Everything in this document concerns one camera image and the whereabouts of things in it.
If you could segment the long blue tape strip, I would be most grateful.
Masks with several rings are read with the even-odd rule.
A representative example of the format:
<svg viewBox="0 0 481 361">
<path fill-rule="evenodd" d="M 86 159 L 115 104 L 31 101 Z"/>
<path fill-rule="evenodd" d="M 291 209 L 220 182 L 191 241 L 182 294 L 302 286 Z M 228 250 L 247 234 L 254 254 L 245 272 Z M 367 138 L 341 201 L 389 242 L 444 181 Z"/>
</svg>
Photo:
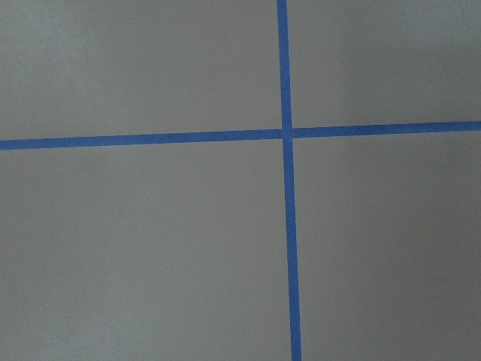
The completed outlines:
<svg viewBox="0 0 481 361">
<path fill-rule="evenodd" d="M 283 135 L 283 181 L 286 218 L 286 256 L 288 266 L 291 358 L 293 360 L 301 360 L 301 313 L 295 209 L 295 172 L 292 136 L 293 127 L 289 59 L 289 23 L 286 1 L 277 2 L 277 22 L 280 66 L 280 104 Z"/>
</svg>

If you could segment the crossing blue tape strip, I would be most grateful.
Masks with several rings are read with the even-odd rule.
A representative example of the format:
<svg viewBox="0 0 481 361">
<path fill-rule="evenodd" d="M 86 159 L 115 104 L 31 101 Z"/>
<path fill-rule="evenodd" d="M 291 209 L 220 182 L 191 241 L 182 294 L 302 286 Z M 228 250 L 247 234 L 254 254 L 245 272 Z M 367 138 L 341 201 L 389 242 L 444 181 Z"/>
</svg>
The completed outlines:
<svg viewBox="0 0 481 361">
<path fill-rule="evenodd" d="M 148 144 L 186 144 L 224 141 L 261 141 L 297 138 L 329 138 L 364 135 L 405 135 L 438 132 L 479 131 L 480 121 L 382 124 L 363 126 L 322 126 L 282 129 L 181 132 L 146 135 L 103 135 L 66 138 L 2 140 L 2 150 L 114 147 Z"/>
</svg>

